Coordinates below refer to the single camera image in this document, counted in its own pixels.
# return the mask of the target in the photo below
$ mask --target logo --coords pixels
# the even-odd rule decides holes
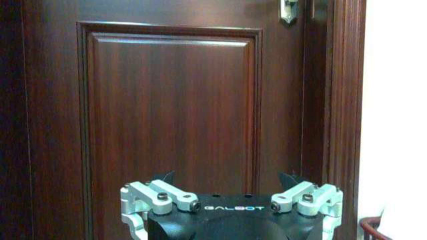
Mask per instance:
[[[227,207],[227,206],[206,206],[205,210],[215,211],[215,210],[225,210],[225,211],[255,211],[255,210],[263,210],[265,206],[235,206],[235,207]]]

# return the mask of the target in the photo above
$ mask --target wooden molding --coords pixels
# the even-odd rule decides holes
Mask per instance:
[[[366,0],[330,1],[331,61],[327,109],[326,171],[323,180],[345,192],[342,226],[335,239],[357,239],[365,60]]]

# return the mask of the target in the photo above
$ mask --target red railing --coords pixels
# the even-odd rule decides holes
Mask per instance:
[[[391,240],[390,237],[385,236],[377,228],[379,227],[382,222],[382,217],[375,216],[375,217],[366,217],[361,220],[361,227],[363,228],[365,235],[363,239],[365,240]]]

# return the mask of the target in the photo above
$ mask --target raised door panel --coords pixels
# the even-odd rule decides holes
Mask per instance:
[[[259,31],[103,26],[83,25],[82,118],[94,232],[118,239],[127,182],[177,170],[189,191],[257,191]]]

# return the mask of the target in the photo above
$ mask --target door trim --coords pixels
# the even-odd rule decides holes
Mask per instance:
[[[322,2],[311,1],[309,13],[315,12],[311,7]],[[314,55],[319,51],[326,50],[326,58],[321,59],[325,61],[321,68],[309,68],[305,72],[302,174],[343,190],[343,220],[335,239],[357,239],[367,0],[323,3],[327,22],[319,24],[309,17],[306,20],[305,64],[307,67],[319,64],[319,57]],[[314,32],[315,36],[326,36],[326,49],[317,44],[319,38],[314,39]],[[309,162],[311,167],[322,166],[322,175],[305,165]]]
[[[327,171],[323,179],[346,193],[337,239],[357,239],[367,0],[330,1],[334,6],[329,108]]]

